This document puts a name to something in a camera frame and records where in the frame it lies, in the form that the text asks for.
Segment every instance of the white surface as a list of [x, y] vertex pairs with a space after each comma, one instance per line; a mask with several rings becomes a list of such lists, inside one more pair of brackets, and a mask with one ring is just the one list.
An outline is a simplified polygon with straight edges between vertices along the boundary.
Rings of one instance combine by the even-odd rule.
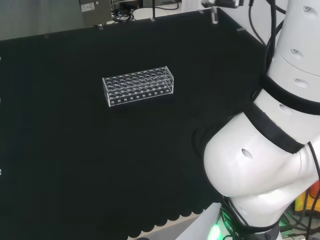
[[[282, 9], [287, 9], [288, 0], [277, 0], [276, 4]], [[182, 1], [182, 12], [190, 12], [203, 9], [201, 0], [183, 0]], [[244, 0], [244, 5], [236, 9], [221, 8], [231, 18], [233, 18], [238, 24], [245, 28], [251, 35], [258, 39], [251, 29], [249, 22], [249, 0]], [[265, 43], [268, 42], [271, 35], [271, 15], [270, 5], [266, 0], [255, 0], [251, 10], [253, 25], [261, 36]], [[277, 12], [277, 23], [279, 24], [283, 19], [284, 15]]]
[[[320, 44], [315, 47], [320, 51]], [[279, 55], [278, 48], [276, 49], [269, 76], [290, 93], [310, 101], [320, 102], [320, 76], [299, 70], [284, 60]]]
[[220, 203], [213, 203], [176, 240], [207, 240], [220, 215]]
[[[176, 3], [168, 4], [168, 5], [162, 5], [159, 6], [160, 8], [165, 9], [175, 9], [177, 7]], [[179, 3], [179, 8], [176, 10], [163, 10], [163, 9], [155, 9], [155, 17], [162, 17], [162, 16], [168, 16], [173, 14], [180, 14], [181, 11], [181, 3]], [[152, 8], [140, 8], [133, 12], [134, 18], [137, 20], [140, 19], [148, 19], [150, 17], [153, 17], [153, 11]]]
[[320, 77], [320, 0], [293, 0], [277, 49], [289, 64]]
[[[252, 158], [244, 156], [242, 149]], [[290, 155], [266, 139], [241, 113], [208, 142], [204, 168], [211, 184], [224, 196], [258, 194], [277, 187], [282, 177], [278, 169]], [[300, 163], [291, 167], [288, 171], [297, 177]]]

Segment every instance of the green light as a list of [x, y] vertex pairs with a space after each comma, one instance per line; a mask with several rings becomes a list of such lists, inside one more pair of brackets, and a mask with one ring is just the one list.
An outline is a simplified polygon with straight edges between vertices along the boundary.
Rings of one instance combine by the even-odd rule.
[[217, 240], [220, 237], [220, 229], [218, 225], [214, 225], [208, 235], [207, 240]]

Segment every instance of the yellow object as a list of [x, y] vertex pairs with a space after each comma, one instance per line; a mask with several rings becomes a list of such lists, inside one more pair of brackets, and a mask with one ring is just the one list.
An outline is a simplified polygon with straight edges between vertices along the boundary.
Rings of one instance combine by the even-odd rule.
[[[295, 200], [294, 210], [296, 212], [300, 212], [304, 209], [305, 196], [306, 196], [306, 192], [302, 193]], [[309, 195], [308, 200], [306, 202], [306, 210], [311, 210], [312, 204], [314, 204], [314, 201], [315, 199]], [[317, 212], [320, 212], [320, 201], [317, 201], [314, 210]]]

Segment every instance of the table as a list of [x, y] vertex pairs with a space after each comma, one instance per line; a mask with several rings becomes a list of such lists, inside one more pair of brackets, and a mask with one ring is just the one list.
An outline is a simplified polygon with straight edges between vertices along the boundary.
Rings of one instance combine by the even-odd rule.
[[[264, 53], [219, 14], [0, 42], [0, 239], [124, 240], [219, 200], [191, 136], [241, 111]], [[174, 94], [108, 107], [102, 77], [162, 66]]]

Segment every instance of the white wall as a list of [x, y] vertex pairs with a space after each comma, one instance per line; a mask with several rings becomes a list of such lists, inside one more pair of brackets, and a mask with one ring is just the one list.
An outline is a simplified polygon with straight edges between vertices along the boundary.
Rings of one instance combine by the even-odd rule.
[[[277, 0], [276, 4], [286, 10], [288, 5], [288, 0]], [[182, 11], [190, 12], [203, 9], [201, 5], [201, 0], [182, 0]], [[249, 23], [249, 0], [244, 0], [244, 6], [241, 6], [237, 9], [231, 8], [222, 8], [230, 17], [232, 17], [237, 23], [239, 23], [243, 28], [245, 28], [250, 34], [254, 37], [253, 30], [251, 29]], [[268, 42], [271, 35], [271, 14], [270, 14], [270, 5], [266, 0], [255, 0], [252, 10], [251, 10], [252, 22], [253, 25], [261, 36], [263, 41]], [[284, 15], [277, 11], [277, 23], [279, 24], [283, 19]]]

